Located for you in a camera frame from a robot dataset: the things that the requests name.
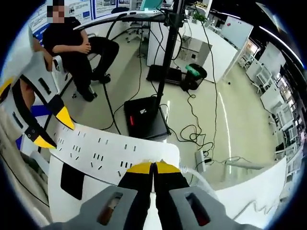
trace man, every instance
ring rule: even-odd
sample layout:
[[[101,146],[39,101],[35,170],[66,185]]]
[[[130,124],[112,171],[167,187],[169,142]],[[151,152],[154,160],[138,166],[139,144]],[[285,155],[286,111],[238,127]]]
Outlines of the man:
[[[72,74],[78,92],[86,101],[91,102],[94,99],[89,90],[91,80],[110,82],[106,71],[117,56],[119,46],[104,37],[88,38],[85,30],[74,31],[80,22],[75,17],[65,17],[65,9],[63,0],[53,0],[53,6],[47,7],[48,18],[52,23],[43,33],[43,44],[53,56],[61,56],[63,66]],[[87,59],[90,53],[101,55],[94,72]]]

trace white plastic panel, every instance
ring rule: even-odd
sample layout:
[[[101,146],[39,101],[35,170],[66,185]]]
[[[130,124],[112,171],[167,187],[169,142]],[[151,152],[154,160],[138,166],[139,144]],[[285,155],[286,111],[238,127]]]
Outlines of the white plastic panel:
[[[126,137],[80,124],[70,130],[58,123],[53,136],[57,149],[50,150],[52,155],[110,184],[118,185],[126,170],[142,161],[164,160],[179,166],[179,149],[173,144]]]

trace green object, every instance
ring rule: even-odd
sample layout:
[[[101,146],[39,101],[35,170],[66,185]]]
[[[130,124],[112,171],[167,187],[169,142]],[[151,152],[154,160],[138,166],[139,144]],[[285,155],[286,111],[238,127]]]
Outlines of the green object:
[[[205,16],[203,16],[202,14],[198,13],[198,12],[195,12],[193,14],[193,19],[198,20],[198,21],[203,22],[203,23],[207,21],[207,18]]]
[[[200,77],[201,76],[201,74],[196,69],[194,69],[192,66],[190,66],[190,65],[187,65],[186,69],[187,69],[187,71],[192,73],[195,77]]]

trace poster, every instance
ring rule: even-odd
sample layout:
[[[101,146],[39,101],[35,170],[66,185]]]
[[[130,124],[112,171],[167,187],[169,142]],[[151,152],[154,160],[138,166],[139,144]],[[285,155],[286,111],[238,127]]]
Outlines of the poster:
[[[116,8],[116,0],[94,0],[94,18],[99,18],[106,14],[110,14],[114,8]]]
[[[81,24],[92,20],[90,0],[65,0],[65,5],[69,7],[69,16],[76,17]],[[46,3],[30,17],[29,25],[33,35],[42,43],[42,34],[48,27]]]
[[[118,6],[130,8],[130,0],[118,0]]]
[[[90,0],[65,0],[65,5],[69,6],[69,16],[76,17],[81,24],[92,20]]]

